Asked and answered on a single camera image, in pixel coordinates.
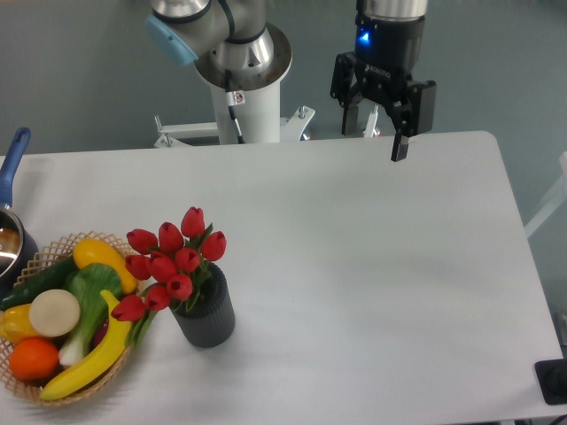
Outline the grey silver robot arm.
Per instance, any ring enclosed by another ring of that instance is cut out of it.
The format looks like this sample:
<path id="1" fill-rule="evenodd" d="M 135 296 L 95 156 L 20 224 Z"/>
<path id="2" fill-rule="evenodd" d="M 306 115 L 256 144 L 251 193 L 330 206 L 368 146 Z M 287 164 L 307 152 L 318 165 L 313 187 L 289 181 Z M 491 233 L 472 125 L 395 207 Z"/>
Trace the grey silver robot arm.
<path id="1" fill-rule="evenodd" d="M 223 144 L 299 140 L 313 111 L 280 114 L 280 84 L 291 67 L 285 34 L 266 20 L 262 1 L 154 1 L 148 33 L 179 66 L 194 65 L 208 84 Z M 424 1 L 360 1 L 352 50 L 336 57 L 330 96 L 342 110 L 341 132 L 357 131 L 363 100 L 384 109 L 394 126 L 392 160 L 431 130 L 437 86 L 413 78 L 422 41 Z"/>

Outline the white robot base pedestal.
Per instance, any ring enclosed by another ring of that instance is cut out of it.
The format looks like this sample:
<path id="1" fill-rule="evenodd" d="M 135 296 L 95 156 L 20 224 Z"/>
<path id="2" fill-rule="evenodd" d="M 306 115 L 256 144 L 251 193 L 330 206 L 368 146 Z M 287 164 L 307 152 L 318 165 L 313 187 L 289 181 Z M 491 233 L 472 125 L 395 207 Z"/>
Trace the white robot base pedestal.
<path id="1" fill-rule="evenodd" d="M 154 118 L 158 139 L 156 148 L 177 148 L 197 141 L 215 139 L 220 144 L 278 143 L 306 140 L 307 127 L 315 116 L 315 109 L 301 105 L 289 117 L 280 114 L 280 83 L 264 89 L 227 93 L 209 86 L 214 121 L 205 123 L 162 125 Z"/>

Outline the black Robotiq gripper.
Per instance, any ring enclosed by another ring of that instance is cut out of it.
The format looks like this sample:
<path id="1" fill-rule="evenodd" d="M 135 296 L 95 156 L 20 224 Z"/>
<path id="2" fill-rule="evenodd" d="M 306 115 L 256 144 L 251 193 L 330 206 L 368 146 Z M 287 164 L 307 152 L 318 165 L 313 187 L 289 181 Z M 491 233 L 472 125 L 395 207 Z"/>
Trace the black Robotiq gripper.
<path id="1" fill-rule="evenodd" d="M 354 52 L 336 56 L 330 85 L 330 96 L 343 111 L 341 134 L 357 132 L 363 93 L 368 100 L 387 105 L 395 129 L 391 161 L 399 162 L 407 157 L 410 140 L 433 126 L 437 83 L 412 77 L 425 17 L 387 20 L 360 12 L 355 23 Z"/>

